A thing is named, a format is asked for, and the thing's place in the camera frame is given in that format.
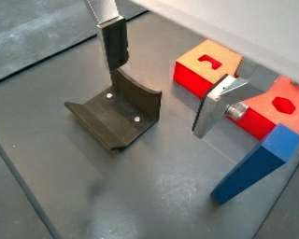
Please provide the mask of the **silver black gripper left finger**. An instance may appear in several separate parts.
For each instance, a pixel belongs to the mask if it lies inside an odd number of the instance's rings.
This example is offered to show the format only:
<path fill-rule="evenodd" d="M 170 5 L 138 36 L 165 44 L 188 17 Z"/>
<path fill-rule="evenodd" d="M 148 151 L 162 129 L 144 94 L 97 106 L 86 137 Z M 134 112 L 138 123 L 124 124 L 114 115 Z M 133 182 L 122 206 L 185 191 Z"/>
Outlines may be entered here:
<path fill-rule="evenodd" d="M 108 70 L 120 68 L 128 61 L 125 18 L 120 15 L 114 0 L 84 0 L 96 22 Z"/>

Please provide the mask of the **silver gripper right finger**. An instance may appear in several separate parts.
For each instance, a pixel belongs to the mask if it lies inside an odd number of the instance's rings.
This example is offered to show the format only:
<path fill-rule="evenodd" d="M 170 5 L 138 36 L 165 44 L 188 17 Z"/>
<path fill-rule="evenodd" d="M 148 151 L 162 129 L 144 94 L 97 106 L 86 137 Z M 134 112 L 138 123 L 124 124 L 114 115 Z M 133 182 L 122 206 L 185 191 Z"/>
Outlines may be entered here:
<path fill-rule="evenodd" d="M 196 112 L 192 126 L 193 135 L 201 138 L 224 116 L 239 120 L 248 107 L 243 103 L 240 90 L 247 80 L 224 75 L 207 90 Z"/>

